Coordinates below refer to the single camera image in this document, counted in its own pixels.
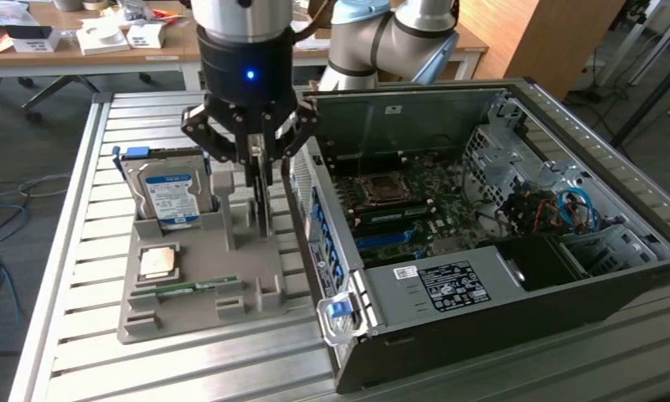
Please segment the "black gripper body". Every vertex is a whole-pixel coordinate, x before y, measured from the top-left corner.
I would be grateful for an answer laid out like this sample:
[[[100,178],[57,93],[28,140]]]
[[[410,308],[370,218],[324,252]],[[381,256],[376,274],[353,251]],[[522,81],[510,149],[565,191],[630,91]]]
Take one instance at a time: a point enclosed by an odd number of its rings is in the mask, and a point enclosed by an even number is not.
[[[246,134],[274,135],[296,108],[293,29],[261,42],[234,42],[197,28],[197,42],[208,93],[194,109],[198,120],[210,118],[234,130],[241,115]]]

